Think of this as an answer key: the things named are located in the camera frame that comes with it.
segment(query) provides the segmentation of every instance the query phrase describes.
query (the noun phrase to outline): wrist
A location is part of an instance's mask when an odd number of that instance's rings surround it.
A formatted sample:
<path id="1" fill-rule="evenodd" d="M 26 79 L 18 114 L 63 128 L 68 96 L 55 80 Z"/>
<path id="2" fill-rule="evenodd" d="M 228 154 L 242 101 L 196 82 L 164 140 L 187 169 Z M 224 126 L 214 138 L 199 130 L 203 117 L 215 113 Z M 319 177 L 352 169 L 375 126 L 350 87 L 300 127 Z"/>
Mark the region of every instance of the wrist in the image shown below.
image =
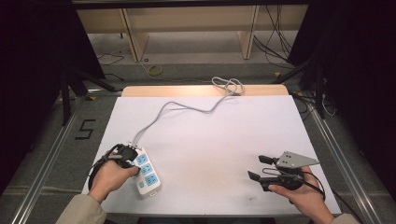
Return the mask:
<path id="1" fill-rule="evenodd" d="M 319 212 L 314 214 L 311 219 L 316 224 L 330 224 L 334 220 L 332 213 L 326 209 L 326 212 Z"/>
<path id="2" fill-rule="evenodd" d="M 104 190 L 94 189 L 92 188 L 88 195 L 94 198 L 97 202 L 102 203 L 107 197 L 108 193 Z"/>

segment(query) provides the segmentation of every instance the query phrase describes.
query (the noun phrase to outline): gray carpet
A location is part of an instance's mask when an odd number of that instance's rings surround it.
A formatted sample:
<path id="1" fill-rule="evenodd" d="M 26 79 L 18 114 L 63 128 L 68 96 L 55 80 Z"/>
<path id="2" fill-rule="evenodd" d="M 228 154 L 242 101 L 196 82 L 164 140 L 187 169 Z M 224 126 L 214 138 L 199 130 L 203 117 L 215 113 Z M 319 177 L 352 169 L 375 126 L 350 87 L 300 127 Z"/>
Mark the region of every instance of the gray carpet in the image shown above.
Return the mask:
<path id="1" fill-rule="evenodd" d="M 120 81 L 117 77 L 107 76 L 107 82 L 119 88 L 129 85 L 203 84 L 196 80 L 152 80 L 144 73 L 144 69 L 139 64 L 112 65 L 104 66 L 103 68 L 105 73 L 115 74 L 124 78 L 124 81 Z M 282 74 L 285 74 L 288 69 L 280 69 L 270 64 L 177 64 L 163 65 L 163 74 L 159 77 L 166 79 L 199 78 L 201 80 L 210 80 L 213 76 L 237 77 L 244 84 L 266 84 L 275 80 L 274 72 L 276 71 L 281 71 Z M 286 83 L 288 89 L 297 89 L 296 83 L 298 81 L 296 79 L 298 78 Z M 87 86 L 89 88 L 97 88 L 89 82 L 87 82 Z M 86 174 L 90 169 L 117 99 L 117 96 L 114 95 L 97 95 L 98 97 L 95 100 L 87 100 L 83 103 L 45 187 L 29 216 L 28 223 L 54 223 L 70 199 L 82 190 Z M 304 110 L 304 105 L 300 101 L 296 101 L 296 105 L 300 111 Z M 312 114 L 307 111 L 301 117 L 305 119 L 305 128 L 331 187 L 362 217 L 346 181 L 342 177 L 323 136 L 318 130 L 318 126 L 312 118 Z M 62 118 L 62 103 L 56 102 L 47 123 L 38 134 L 35 149 L 26 155 L 19 171 L 0 198 L 0 223 L 9 223 L 13 218 L 23 199 L 23 195 L 33 183 L 42 161 L 46 158 L 58 132 L 61 130 Z M 84 119 L 95 119 L 94 122 L 87 122 L 84 126 L 93 129 L 92 136 L 90 139 L 77 140 L 76 137 L 88 135 L 79 131 Z M 395 202 L 378 181 L 367 160 L 359 153 L 359 148 L 353 141 L 342 117 L 338 115 L 333 117 L 326 116 L 326 121 L 348 157 L 350 164 L 354 167 L 359 181 L 371 197 L 384 223 L 393 223 L 396 220 L 396 213 L 394 212 L 396 211 Z M 340 206 L 343 211 L 349 212 L 344 205 L 340 204 Z M 136 223 L 137 221 L 137 217 L 126 215 L 110 214 L 108 218 L 118 223 Z M 307 221 L 305 217 L 276 218 L 276 223 L 300 224 L 307 223 Z"/>

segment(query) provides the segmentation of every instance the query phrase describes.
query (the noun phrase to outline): white tabletop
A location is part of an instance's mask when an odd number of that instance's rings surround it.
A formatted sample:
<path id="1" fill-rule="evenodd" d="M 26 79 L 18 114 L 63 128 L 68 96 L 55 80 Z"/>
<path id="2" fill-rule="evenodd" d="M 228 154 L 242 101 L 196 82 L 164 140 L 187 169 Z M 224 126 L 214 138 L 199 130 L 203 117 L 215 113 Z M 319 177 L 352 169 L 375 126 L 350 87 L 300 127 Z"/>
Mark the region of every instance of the white tabletop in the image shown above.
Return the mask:
<path id="1" fill-rule="evenodd" d="M 220 97 L 121 97 L 115 104 L 95 160 L 116 144 L 128 144 L 169 101 L 209 109 Z M 261 176 L 258 156 L 291 151 L 317 155 L 290 96 L 242 96 L 222 102 L 212 114 L 165 110 L 138 142 L 153 163 L 162 188 L 142 199 L 130 178 L 102 203 L 109 213 L 139 216 L 276 217 L 301 214 L 286 198 L 262 191 L 248 171 Z M 340 209 L 320 165 L 311 166 Z M 85 185 L 83 193 L 88 192 Z"/>

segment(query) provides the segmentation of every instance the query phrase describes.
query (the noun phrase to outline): person's right hand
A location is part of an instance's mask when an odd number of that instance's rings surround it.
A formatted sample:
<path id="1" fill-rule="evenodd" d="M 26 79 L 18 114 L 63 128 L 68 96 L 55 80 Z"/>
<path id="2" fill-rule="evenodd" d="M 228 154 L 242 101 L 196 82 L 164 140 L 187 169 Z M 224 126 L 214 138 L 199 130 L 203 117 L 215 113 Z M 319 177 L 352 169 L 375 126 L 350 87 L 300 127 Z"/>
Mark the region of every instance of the person's right hand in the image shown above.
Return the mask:
<path id="1" fill-rule="evenodd" d="M 301 169 L 303 172 L 312 173 L 311 169 L 307 166 Z M 318 181 L 312 175 L 304 174 L 304 180 L 318 187 Z M 302 185 L 296 190 L 289 190 L 282 186 L 271 185 L 269 190 L 288 198 L 301 213 L 310 217 L 317 224 L 329 224 L 334 220 L 334 216 L 324 203 L 322 195 L 307 185 Z"/>
<path id="2" fill-rule="evenodd" d="M 93 179 L 88 195 L 102 203 L 111 191 L 119 189 L 129 177 L 136 175 L 138 172 L 139 168 L 137 166 L 124 169 L 113 160 L 106 161 Z"/>

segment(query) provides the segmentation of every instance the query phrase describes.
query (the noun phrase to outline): power strip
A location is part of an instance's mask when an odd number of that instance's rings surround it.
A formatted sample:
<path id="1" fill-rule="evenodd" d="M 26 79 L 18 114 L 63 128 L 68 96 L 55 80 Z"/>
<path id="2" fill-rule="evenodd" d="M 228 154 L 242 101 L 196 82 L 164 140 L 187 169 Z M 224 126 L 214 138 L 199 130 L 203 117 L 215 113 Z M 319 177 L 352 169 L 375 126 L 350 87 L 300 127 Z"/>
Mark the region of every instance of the power strip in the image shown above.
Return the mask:
<path id="1" fill-rule="evenodd" d="M 153 197 L 157 194 L 157 190 L 160 189 L 161 181 L 146 150 L 143 147 L 139 149 L 136 151 L 138 154 L 136 159 L 132 162 L 132 165 L 140 167 L 140 172 L 134 177 L 134 182 L 142 196 Z"/>

